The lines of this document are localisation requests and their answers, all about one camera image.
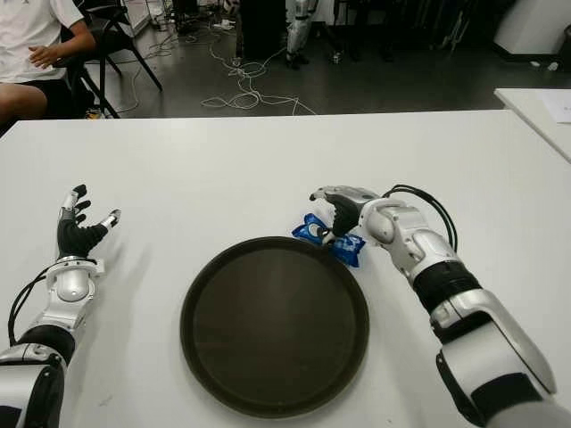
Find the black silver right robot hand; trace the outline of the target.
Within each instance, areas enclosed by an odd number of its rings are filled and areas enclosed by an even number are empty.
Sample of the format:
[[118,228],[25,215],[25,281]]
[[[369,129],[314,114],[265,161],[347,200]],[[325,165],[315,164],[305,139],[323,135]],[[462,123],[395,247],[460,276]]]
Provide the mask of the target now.
[[381,196],[362,187],[348,185],[327,185],[313,192],[309,199],[313,202],[323,199],[334,206],[334,222],[323,238],[323,245],[329,245],[337,238],[350,232],[358,225],[363,207]]

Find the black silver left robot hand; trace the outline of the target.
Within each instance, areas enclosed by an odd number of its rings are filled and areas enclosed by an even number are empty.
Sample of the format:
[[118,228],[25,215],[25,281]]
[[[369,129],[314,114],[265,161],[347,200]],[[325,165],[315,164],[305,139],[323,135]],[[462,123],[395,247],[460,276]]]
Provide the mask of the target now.
[[87,187],[78,185],[70,190],[59,210],[56,230],[57,259],[77,257],[87,259],[89,253],[118,225],[121,210],[112,210],[99,223],[82,226],[87,216],[82,213],[91,205],[85,200]]

